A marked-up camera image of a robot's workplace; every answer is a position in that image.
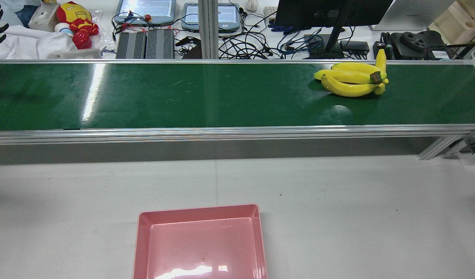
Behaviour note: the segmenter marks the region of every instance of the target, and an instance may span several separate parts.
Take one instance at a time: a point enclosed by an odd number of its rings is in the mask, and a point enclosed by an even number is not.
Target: tablet
[[[184,18],[181,23],[182,29],[198,32],[200,27],[198,24],[198,4],[186,3],[182,12]],[[234,4],[218,4],[218,32],[230,33],[239,29],[241,24],[241,15],[239,7]]]
[[[135,13],[134,18],[127,19],[129,11]],[[117,14],[119,14],[115,17],[117,23],[148,26],[149,24],[140,19],[140,16],[149,14],[152,24],[168,25],[174,22],[175,0],[120,0]]]

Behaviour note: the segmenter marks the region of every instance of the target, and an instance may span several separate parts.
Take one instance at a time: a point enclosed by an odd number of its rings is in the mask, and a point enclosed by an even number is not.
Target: metal pole
[[[331,36],[329,38],[329,42],[327,46],[325,46],[325,52],[328,54],[332,53],[332,50],[339,38],[340,31],[342,30],[342,26],[346,22],[347,17],[349,16],[349,11],[353,5],[354,0],[345,0],[344,4],[342,5],[337,20],[335,21],[335,25],[332,29]]]
[[[203,59],[218,59],[218,0],[198,0]]]

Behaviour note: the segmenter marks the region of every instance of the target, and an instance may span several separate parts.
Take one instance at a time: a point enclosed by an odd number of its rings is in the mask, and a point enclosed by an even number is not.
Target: pink tray
[[[267,279],[257,205],[139,214],[134,279]]]

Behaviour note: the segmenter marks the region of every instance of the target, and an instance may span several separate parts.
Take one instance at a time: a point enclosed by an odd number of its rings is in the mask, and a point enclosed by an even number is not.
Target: green conveyor belt
[[[0,64],[0,131],[475,123],[472,65],[388,65],[386,93],[339,97],[325,64]]]

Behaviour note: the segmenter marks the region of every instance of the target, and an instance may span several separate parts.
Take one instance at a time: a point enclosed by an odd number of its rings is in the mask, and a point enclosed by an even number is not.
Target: banana
[[[344,97],[359,97],[372,92],[377,86],[374,84],[346,84],[336,81],[333,76],[324,74],[322,85],[332,93]]]
[[[313,74],[313,77],[319,80],[322,80],[322,76],[326,74],[328,76],[332,76],[337,81],[341,83],[352,83],[352,84],[365,84],[365,83],[374,83],[370,75],[361,72],[361,71],[341,71],[341,70],[330,70],[330,69],[323,69],[317,71]]]
[[[379,67],[382,71],[387,72],[387,56],[384,49],[379,50],[379,53],[377,53],[375,66]]]
[[[365,63],[340,62],[340,63],[334,64],[331,68],[337,69],[337,70],[345,70],[345,71],[361,71],[367,74],[373,74],[377,71],[380,71],[381,80],[384,81],[385,79],[387,79],[386,71],[383,71],[382,69],[374,65],[365,64]]]
[[[379,84],[379,86],[377,86],[377,88],[375,88],[373,90],[373,93],[375,93],[375,95],[381,95],[382,93],[384,93],[386,90],[386,85],[385,83],[382,83],[382,84]]]

